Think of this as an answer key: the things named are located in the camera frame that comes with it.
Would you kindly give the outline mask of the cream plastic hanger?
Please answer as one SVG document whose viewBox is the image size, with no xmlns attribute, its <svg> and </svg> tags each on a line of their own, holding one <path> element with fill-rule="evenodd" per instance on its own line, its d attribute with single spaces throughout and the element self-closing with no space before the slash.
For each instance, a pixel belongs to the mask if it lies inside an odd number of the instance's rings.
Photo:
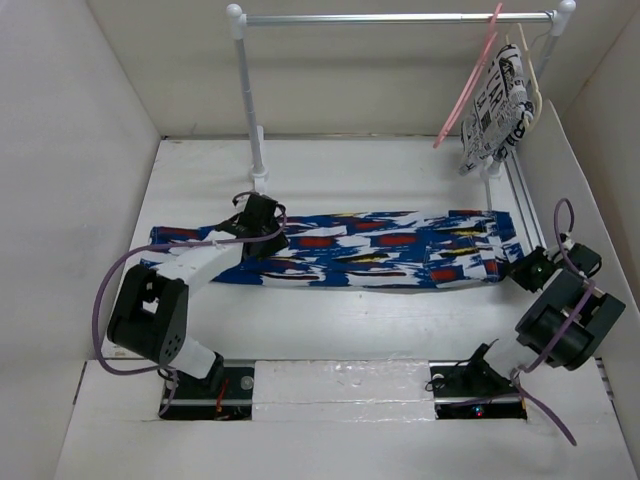
<svg viewBox="0 0 640 480">
<path fill-rule="evenodd" d="M 534 107 L 534 113 L 532 118 L 531 119 L 526 118 L 524 120 L 524 126 L 526 129 L 526 132 L 529 133 L 535 129 L 541 117 L 542 108 L 543 108 L 543 98 L 540 91 L 538 79 L 535 73 L 534 65 L 532 62 L 531 51 L 524 34 L 522 24 L 518 22 L 510 26 L 504 35 L 504 39 L 507 43 L 510 43 L 509 35 L 511 34 L 511 31 L 513 29 L 516 29 L 516 32 L 519 34 L 519 37 L 520 37 L 522 62 L 523 62 L 524 68 L 526 69 L 527 79 L 528 79 L 527 91 L 528 91 L 529 99 L 532 102 Z"/>
</svg>

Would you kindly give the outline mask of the white foam front board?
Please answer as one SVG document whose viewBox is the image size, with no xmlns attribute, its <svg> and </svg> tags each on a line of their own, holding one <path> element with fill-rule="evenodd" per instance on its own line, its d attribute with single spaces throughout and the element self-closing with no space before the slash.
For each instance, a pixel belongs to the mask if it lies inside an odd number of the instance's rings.
<svg viewBox="0 0 640 480">
<path fill-rule="evenodd" d="M 260 361 L 252 419 L 260 422 L 433 421 L 426 361 Z"/>
</svg>

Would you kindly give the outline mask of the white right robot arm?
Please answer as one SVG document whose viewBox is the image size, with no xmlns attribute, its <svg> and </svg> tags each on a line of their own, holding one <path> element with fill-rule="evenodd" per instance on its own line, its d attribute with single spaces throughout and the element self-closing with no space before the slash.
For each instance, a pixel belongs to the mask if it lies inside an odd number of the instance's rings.
<svg viewBox="0 0 640 480">
<path fill-rule="evenodd" d="M 461 370 L 473 393 L 508 390 L 508 374 L 530 373 L 542 364 L 573 371 L 591 357 L 626 305 L 596 287 L 593 276 L 602 257 L 562 235 L 554 253 L 537 247 L 506 264 L 505 275 L 538 297 L 515 326 L 515 342 L 506 357 L 487 360 L 481 344 Z"/>
</svg>

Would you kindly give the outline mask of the blue white red patterned trousers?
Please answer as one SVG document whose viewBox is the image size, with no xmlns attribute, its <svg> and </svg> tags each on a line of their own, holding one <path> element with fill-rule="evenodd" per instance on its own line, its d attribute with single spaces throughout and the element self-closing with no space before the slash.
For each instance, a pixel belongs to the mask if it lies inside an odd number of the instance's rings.
<svg viewBox="0 0 640 480">
<path fill-rule="evenodd" d="M 362 212 L 291 216 L 277 252 L 215 276 L 239 285 L 445 289 L 498 283 L 523 258 L 502 211 Z"/>
</svg>

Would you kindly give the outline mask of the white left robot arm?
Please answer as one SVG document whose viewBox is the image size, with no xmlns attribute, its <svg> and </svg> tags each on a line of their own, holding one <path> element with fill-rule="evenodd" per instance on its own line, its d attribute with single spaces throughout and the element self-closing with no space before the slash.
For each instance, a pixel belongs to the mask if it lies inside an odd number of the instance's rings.
<svg viewBox="0 0 640 480">
<path fill-rule="evenodd" d="M 187 333 L 190 298 L 225 271 L 288 246 L 286 208 L 257 192 L 243 192 L 243 209 L 207 228 L 164 233 L 160 241 L 125 255 L 163 253 L 154 265 L 128 269 L 106 331 L 108 340 L 180 375 L 201 396 L 223 383 L 223 357 Z"/>
</svg>

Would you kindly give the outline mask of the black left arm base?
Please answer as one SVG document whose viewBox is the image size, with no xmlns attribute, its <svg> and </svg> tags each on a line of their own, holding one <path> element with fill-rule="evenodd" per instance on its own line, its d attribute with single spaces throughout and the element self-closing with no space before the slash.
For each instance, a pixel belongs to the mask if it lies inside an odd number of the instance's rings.
<svg viewBox="0 0 640 480">
<path fill-rule="evenodd" d="M 177 373 L 177 385 L 168 373 L 159 417 L 168 421 L 248 421 L 252 418 L 255 362 L 224 361 L 212 381 Z"/>
</svg>

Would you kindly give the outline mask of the black white printed garment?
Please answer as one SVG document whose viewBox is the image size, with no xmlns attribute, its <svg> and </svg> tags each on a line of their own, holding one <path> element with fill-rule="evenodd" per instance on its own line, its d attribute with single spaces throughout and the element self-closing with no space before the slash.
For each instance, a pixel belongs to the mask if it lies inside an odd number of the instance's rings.
<svg viewBox="0 0 640 480">
<path fill-rule="evenodd" d="M 458 173 L 466 176 L 482 164 L 497 171 L 534 120 L 535 106 L 526 88 L 520 48 L 503 46 L 492 60 L 484 82 L 461 124 L 463 146 Z"/>
</svg>

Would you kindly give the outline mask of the white metal clothes rack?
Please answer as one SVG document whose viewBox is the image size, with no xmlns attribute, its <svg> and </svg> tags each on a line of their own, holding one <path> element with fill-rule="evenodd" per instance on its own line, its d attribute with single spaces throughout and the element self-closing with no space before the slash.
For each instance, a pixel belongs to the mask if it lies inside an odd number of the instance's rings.
<svg viewBox="0 0 640 480">
<path fill-rule="evenodd" d="M 499 24 L 547 23 L 550 29 L 547 40 L 537 66 L 534 64 L 537 79 L 542 75 L 558 39 L 576 10 L 574 1 L 561 1 L 551 11 L 529 13 L 504 13 L 502 6 L 497 5 L 492 13 L 384 13 L 384 14 L 326 14 L 326 15 L 248 15 L 240 5 L 230 4 L 226 7 L 226 17 L 234 42 L 238 61 L 240 86 L 243 98 L 244 113 L 248 128 L 251 169 L 249 178 L 253 190 L 264 194 L 267 192 L 269 170 L 264 163 L 264 129 L 257 123 L 253 95 L 250 85 L 249 68 L 246 58 L 244 38 L 249 27 L 285 27 L 316 25 L 430 25 L 430 24 L 485 24 L 487 35 L 481 53 L 474 65 L 453 111 L 447 118 L 441 131 L 436 136 L 436 145 L 440 145 L 451 131 L 454 121 L 458 119 L 463 106 L 470 97 L 471 89 L 476 85 L 481 68 L 488 60 L 489 52 L 497 38 Z"/>
</svg>

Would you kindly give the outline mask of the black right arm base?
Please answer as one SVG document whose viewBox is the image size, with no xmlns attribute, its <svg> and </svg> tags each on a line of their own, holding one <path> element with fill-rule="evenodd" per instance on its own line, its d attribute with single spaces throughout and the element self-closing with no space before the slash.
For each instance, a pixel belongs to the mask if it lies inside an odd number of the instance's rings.
<svg viewBox="0 0 640 480">
<path fill-rule="evenodd" d="M 437 420 L 528 418 L 516 388 L 485 359 L 494 343 L 482 343 L 468 359 L 429 364 L 425 391 L 433 395 Z"/>
</svg>

